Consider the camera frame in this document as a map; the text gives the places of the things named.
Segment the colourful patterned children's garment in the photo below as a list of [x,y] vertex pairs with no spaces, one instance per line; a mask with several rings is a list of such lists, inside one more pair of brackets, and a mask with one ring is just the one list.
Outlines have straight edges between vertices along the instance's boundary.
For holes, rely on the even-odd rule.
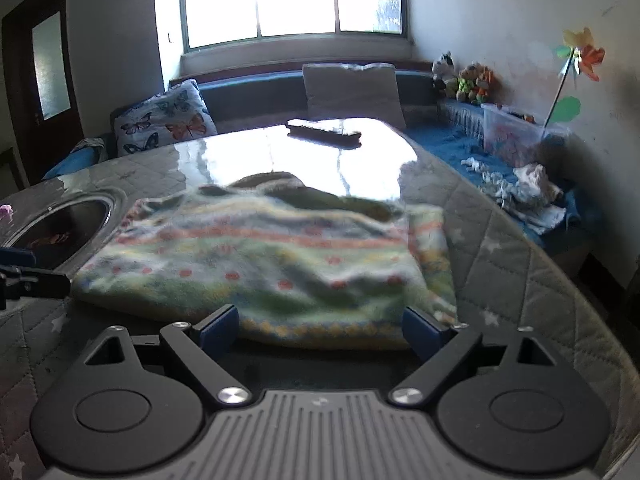
[[102,308],[195,323],[225,304],[244,337],[302,348],[397,349],[414,309],[457,323],[444,212],[337,196],[254,174],[134,203],[76,273]]

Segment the white crumpled clothes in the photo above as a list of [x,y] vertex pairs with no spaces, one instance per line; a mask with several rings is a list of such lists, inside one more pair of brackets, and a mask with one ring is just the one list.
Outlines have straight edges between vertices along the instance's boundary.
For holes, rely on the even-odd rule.
[[474,157],[462,159],[460,165],[478,174],[482,180],[480,190],[537,235],[554,230],[565,220],[566,209],[554,203],[563,192],[549,180],[544,166],[514,168],[516,181],[510,182]]

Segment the small pink toy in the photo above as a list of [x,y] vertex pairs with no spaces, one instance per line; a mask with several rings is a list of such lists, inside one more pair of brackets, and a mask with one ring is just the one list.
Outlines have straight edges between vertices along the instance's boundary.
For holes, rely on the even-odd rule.
[[0,205],[0,220],[9,220],[13,218],[13,208],[9,204]]

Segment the dark wooden door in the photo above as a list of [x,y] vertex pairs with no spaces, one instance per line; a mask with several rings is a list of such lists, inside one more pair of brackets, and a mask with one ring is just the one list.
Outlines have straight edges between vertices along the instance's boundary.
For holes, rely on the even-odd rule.
[[29,183],[84,137],[68,53],[66,0],[24,0],[1,22],[6,96]]

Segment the clear plastic storage box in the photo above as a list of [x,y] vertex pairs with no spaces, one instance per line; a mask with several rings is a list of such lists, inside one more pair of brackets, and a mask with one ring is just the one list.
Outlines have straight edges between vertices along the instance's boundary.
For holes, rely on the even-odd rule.
[[528,122],[518,110],[484,103],[484,150],[513,168],[541,164],[558,166],[565,154],[570,129],[562,125],[544,127]]

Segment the butterfly print pillow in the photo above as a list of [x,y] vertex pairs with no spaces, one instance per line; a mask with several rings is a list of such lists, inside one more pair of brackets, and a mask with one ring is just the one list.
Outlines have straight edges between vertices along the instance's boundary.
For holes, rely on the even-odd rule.
[[113,129],[118,156],[218,133],[195,79],[180,82],[119,113]]

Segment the black remote control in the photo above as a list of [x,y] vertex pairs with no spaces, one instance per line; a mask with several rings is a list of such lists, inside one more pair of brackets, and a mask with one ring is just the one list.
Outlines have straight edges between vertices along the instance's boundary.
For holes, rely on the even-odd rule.
[[295,139],[336,146],[337,148],[359,148],[361,145],[360,132],[344,133],[303,119],[291,119],[285,125],[288,128],[288,135]]

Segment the blue sofa bench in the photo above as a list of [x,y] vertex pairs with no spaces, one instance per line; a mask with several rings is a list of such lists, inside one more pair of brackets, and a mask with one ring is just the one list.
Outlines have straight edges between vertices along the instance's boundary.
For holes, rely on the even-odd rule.
[[[501,174],[510,183],[516,182],[509,164],[484,149],[483,111],[474,105],[439,103],[432,77],[415,70],[398,70],[396,82],[387,87],[366,84],[367,90],[378,92],[364,100],[360,110],[352,106],[338,113],[338,118],[369,117],[382,120],[408,133],[422,148],[447,164],[458,166],[462,158],[473,156]],[[144,102],[126,105],[110,116],[111,131],[102,134],[102,152],[95,148],[74,148],[44,176],[46,179],[71,174],[104,159],[114,158],[119,128],[128,124],[126,115],[149,105],[152,110],[166,112],[175,118],[186,110],[184,90],[198,90],[198,110],[212,118],[219,133],[262,128],[283,124],[288,119],[317,120],[310,112],[310,92],[303,73],[281,72],[242,76],[198,84],[193,79],[173,84],[165,93],[151,96]],[[562,179],[558,170],[551,180],[560,186],[562,196],[554,203],[565,210],[564,220],[553,230],[537,234],[531,226],[518,219],[525,234],[549,254],[556,255],[574,245],[580,245],[602,232],[603,214],[596,203],[571,180]]]

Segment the colourful plush toys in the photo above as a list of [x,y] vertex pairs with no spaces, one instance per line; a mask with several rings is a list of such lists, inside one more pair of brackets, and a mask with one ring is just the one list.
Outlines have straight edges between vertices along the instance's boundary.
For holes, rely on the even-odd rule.
[[491,68],[471,63],[459,73],[456,99],[474,105],[487,103],[495,83],[496,77]]

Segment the black white plush toy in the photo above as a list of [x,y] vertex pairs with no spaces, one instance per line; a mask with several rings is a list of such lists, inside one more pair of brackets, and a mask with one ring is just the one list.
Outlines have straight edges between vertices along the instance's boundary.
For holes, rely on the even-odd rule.
[[451,53],[443,53],[432,64],[432,76],[434,88],[447,99],[454,99],[458,91],[458,76],[454,70],[454,61]]

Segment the beige square cushion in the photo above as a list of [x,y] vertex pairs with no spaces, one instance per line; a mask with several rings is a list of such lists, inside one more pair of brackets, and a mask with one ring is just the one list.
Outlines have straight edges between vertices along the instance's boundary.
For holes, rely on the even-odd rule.
[[364,117],[406,128],[392,64],[305,64],[303,78],[312,120]]

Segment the colourful pinwheel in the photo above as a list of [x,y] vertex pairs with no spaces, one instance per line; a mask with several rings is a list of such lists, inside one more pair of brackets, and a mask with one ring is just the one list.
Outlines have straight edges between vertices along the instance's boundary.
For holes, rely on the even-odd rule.
[[581,76],[593,82],[600,80],[596,68],[605,58],[605,48],[598,47],[589,27],[572,32],[565,29],[563,43],[554,50],[558,58],[562,58],[563,65],[559,71],[559,84],[549,107],[544,127],[551,124],[571,122],[582,111],[582,101],[577,96],[569,96],[564,87],[571,80],[576,84]]

